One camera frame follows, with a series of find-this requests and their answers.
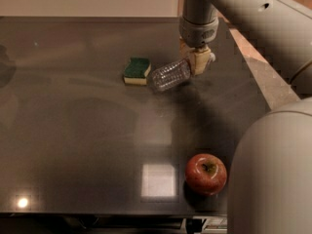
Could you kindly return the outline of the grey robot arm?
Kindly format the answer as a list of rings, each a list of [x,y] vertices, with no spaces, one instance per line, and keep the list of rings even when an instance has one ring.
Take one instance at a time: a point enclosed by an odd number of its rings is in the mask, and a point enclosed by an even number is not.
[[[312,234],[312,19],[293,0],[184,0],[202,41],[213,5],[262,55],[249,59],[270,111],[241,138],[228,183],[228,234]]]

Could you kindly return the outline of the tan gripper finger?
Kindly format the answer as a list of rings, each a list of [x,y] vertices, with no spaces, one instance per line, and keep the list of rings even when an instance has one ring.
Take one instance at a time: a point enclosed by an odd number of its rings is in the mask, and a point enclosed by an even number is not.
[[[179,52],[183,59],[193,59],[194,49],[189,47],[182,38],[179,39]]]
[[[208,46],[195,48],[190,52],[191,73],[193,76],[201,75],[211,62],[215,61],[215,54]]]

